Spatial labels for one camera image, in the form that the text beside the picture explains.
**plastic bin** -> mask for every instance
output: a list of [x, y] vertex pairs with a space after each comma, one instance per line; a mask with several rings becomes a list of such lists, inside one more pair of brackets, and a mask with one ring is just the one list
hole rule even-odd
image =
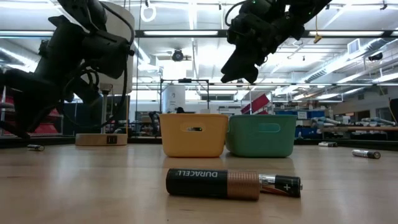
[[228, 116], [161, 114], [164, 153], [170, 157], [218, 157], [223, 153]]
[[243, 157], [287, 157], [293, 151], [296, 119], [294, 115], [232, 116], [226, 147]]

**copper battery top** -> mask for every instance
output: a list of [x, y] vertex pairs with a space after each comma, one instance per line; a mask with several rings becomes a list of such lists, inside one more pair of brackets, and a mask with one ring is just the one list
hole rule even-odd
[[229, 198], [259, 199], [261, 186], [257, 172], [229, 170], [227, 185]]

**plus sign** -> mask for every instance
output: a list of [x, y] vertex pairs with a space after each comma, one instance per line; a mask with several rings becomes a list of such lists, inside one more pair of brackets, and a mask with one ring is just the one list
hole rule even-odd
[[289, 185], [286, 184], [286, 186], [284, 187], [284, 189], [289, 190], [289, 189], [291, 189], [291, 187], [289, 187]]

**white cylinder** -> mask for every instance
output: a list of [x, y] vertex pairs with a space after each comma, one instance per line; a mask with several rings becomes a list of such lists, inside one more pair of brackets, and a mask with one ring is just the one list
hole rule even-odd
[[162, 97], [162, 113], [174, 113], [178, 107], [185, 110], [185, 86], [169, 85]]

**wooden table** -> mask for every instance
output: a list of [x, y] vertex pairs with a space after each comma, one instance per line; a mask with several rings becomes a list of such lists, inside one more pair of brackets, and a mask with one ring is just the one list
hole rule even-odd
[[[0, 150], [1, 223], [398, 223], [398, 153], [295, 146], [286, 159], [175, 159], [160, 145]], [[302, 198], [258, 202], [169, 196], [171, 167], [246, 169], [302, 178]]]

